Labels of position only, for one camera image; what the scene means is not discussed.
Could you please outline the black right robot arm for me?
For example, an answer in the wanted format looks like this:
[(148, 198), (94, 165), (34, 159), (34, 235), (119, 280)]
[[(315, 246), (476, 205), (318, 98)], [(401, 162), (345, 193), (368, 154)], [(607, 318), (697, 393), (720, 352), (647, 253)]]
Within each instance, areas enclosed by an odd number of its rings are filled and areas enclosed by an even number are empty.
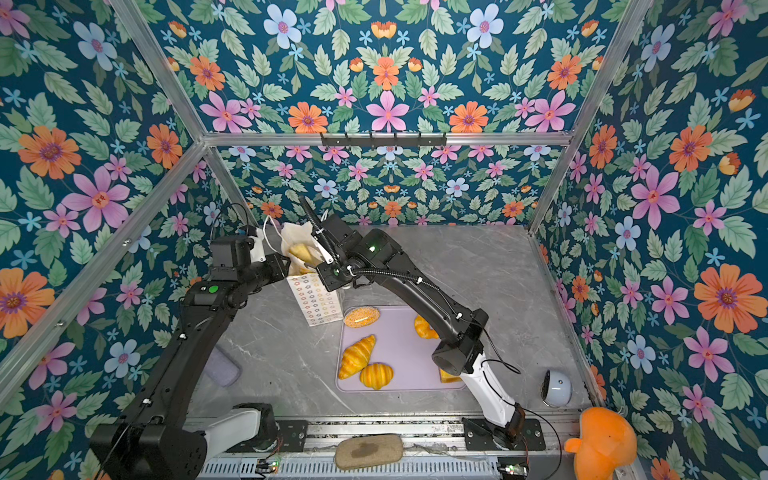
[(435, 365), (465, 383), (494, 441), (503, 448), (514, 446), (523, 433), (526, 410), (506, 393), (492, 369), (505, 362), (485, 353), (481, 336), (486, 333), (488, 314), (449, 297), (383, 230), (362, 235), (335, 214), (321, 219), (308, 210), (307, 215), (311, 235), (325, 257), (317, 271), (326, 290), (357, 287), (365, 279), (404, 301), (438, 335), (431, 355)]

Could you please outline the ring shaped golden bread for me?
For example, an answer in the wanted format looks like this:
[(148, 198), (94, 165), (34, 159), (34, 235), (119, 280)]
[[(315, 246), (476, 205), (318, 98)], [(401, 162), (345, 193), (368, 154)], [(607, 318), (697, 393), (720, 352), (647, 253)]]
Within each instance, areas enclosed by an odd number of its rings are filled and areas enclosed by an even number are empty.
[(437, 332), (430, 326), (430, 324), (421, 316), (417, 316), (414, 319), (414, 330), (416, 334), (425, 340), (438, 340), (439, 335)]

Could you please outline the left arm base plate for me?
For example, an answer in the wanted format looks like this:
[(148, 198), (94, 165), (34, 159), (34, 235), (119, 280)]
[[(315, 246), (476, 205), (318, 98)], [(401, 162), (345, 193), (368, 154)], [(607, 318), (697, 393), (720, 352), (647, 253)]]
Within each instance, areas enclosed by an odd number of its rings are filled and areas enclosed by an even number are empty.
[(302, 452), (308, 426), (306, 420), (267, 420), (254, 437), (235, 444), (227, 453)]

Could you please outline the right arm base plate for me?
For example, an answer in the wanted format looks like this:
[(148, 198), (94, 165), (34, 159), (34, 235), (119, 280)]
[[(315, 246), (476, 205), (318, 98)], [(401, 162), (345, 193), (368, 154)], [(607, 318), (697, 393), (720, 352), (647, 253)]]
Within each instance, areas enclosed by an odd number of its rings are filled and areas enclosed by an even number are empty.
[(545, 451), (547, 449), (541, 423), (525, 418), (513, 440), (497, 427), (491, 428), (482, 418), (462, 417), (465, 448), (468, 451)]

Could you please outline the oblong braided bread roll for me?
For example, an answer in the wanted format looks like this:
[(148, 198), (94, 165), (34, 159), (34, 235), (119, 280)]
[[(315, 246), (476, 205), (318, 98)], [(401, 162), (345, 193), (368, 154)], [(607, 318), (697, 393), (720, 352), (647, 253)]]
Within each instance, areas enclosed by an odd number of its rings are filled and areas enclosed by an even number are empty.
[(298, 243), (291, 245), (289, 247), (289, 254), (301, 268), (314, 268), (318, 265), (318, 259), (306, 244)]

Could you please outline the white patterned paper bag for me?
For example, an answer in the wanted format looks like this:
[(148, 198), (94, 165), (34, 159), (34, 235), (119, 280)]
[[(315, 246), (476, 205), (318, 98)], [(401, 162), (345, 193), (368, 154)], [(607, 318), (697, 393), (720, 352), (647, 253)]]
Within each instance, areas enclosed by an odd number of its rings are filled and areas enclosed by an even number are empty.
[[(343, 318), (342, 301), (338, 292), (328, 292), (322, 285), (315, 268), (326, 263), (328, 254), (314, 238), (312, 225), (283, 223), (266, 217), (263, 230), (267, 245), (277, 253), (291, 260), (287, 284), (309, 326), (319, 326), (341, 321)], [(301, 268), (289, 254), (293, 244), (306, 244), (318, 259), (314, 268)]]

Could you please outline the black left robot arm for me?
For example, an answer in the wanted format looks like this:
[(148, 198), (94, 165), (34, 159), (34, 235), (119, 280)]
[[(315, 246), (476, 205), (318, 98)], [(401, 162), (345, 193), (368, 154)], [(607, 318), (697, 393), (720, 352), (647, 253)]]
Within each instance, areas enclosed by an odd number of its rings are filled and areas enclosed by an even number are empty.
[(224, 236), (211, 245), (208, 279), (193, 285), (172, 340), (134, 400), (112, 424), (96, 427), (90, 449), (112, 479), (195, 479), (205, 463), (245, 442), (279, 441), (273, 408), (241, 404), (202, 430), (185, 429), (194, 389), (218, 340), (250, 295), (287, 277), (280, 253), (251, 255), (255, 240)]

